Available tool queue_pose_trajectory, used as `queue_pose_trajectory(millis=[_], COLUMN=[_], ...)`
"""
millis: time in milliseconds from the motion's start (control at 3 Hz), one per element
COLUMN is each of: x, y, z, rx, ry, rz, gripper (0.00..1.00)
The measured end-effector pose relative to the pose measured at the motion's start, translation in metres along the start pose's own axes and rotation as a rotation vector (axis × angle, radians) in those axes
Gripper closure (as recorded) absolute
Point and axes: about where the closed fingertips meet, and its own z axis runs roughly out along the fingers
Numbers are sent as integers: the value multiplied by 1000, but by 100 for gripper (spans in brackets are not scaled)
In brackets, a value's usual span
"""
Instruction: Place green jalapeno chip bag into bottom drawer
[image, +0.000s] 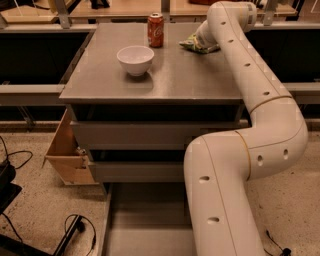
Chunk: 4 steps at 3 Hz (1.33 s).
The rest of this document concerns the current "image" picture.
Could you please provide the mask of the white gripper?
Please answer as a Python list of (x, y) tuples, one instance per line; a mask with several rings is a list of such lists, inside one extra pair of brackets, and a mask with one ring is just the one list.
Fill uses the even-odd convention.
[(196, 30), (195, 35), (201, 48), (211, 48), (217, 45), (207, 23), (202, 23)]

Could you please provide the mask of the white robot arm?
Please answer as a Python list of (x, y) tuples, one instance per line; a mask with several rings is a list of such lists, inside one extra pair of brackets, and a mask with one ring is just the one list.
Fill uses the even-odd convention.
[(219, 1), (196, 31), (200, 47), (220, 47), (252, 122), (202, 135), (186, 149), (184, 180), (197, 256), (265, 256), (244, 184), (291, 167), (308, 142), (296, 101), (245, 36), (256, 18), (251, 2)]

